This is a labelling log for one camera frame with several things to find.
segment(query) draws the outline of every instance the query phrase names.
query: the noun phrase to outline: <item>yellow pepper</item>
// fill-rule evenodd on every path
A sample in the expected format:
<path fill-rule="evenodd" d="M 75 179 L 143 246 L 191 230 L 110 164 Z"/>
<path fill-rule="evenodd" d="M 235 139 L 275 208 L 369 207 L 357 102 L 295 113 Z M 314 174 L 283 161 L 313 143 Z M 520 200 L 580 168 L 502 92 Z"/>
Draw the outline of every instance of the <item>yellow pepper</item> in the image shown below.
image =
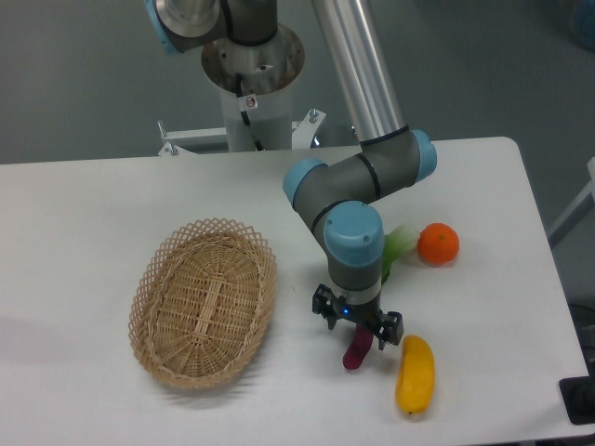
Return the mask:
<path fill-rule="evenodd" d="M 403 355 L 395 399 L 406 413 L 422 413 L 434 390 L 434 356 L 421 337 L 410 334 L 403 341 Z"/>

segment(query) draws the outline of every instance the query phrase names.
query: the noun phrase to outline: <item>orange fruit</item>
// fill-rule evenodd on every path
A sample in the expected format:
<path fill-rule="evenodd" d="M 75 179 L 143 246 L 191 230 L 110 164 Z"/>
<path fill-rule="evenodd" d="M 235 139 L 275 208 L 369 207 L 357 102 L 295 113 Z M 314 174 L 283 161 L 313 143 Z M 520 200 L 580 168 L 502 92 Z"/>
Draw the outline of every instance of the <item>orange fruit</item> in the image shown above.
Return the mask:
<path fill-rule="evenodd" d="M 458 254 L 458 235 L 448 225 L 432 223 L 421 231 L 417 253 L 432 265 L 443 265 Z"/>

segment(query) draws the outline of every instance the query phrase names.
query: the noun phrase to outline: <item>metal frame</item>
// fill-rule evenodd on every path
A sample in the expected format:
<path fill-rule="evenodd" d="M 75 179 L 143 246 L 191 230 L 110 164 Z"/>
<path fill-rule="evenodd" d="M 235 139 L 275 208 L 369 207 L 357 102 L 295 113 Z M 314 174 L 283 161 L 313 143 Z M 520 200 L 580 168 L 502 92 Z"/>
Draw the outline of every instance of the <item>metal frame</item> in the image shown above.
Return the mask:
<path fill-rule="evenodd" d="M 316 109 L 310 109 L 304 119 L 292 123 L 292 150 L 304 150 L 320 146 L 320 141 L 316 137 L 318 127 L 326 118 L 326 113 Z M 176 132 L 167 132 L 163 121 L 158 121 L 159 132 L 163 147 L 157 153 L 160 156 L 177 156 L 180 154 L 200 154 L 193 151 L 182 149 L 183 146 L 223 144 L 227 140 L 225 127 L 205 128 L 201 130 L 183 130 Z"/>
<path fill-rule="evenodd" d="M 595 158 L 591 158 L 587 163 L 587 168 L 591 176 L 590 182 L 575 196 L 547 230 L 551 249 L 555 248 L 595 206 Z"/>

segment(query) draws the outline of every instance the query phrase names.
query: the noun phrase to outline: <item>woven basket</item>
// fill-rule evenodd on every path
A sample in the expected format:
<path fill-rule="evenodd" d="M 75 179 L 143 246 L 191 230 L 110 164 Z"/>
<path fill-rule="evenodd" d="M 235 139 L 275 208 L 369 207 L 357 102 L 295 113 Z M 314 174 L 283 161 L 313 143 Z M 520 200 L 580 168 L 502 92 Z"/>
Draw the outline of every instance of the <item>woven basket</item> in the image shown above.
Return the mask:
<path fill-rule="evenodd" d="M 171 386 L 230 381 L 260 345 L 275 286 L 275 256 L 252 227 L 212 219 L 181 228 L 140 280 L 128 324 L 134 355 Z"/>

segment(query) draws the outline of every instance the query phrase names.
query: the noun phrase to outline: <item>toy fruit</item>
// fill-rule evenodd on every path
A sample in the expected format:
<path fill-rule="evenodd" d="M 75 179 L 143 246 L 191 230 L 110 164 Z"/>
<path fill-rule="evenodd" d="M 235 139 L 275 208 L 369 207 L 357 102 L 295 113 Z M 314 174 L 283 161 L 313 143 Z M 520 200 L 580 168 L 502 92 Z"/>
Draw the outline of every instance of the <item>toy fruit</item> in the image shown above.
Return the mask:
<path fill-rule="evenodd" d="M 392 263 L 407 251 L 411 251 L 417 245 L 419 231 L 412 225 L 397 226 L 384 237 L 384 250 L 382 251 L 382 283 L 390 275 Z"/>
<path fill-rule="evenodd" d="M 458 254 L 458 235 L 448 225 L 432 223 L 421 231 L 417 252 L 432 265 L 448 263 Z"/>
<path fill-rule="evenodd" d="M 421 337 L 410 334 L 403 341 L 403 355 L 395 399 L 406 413 L 424 412 L 434 390 L 434 356 Z"/>

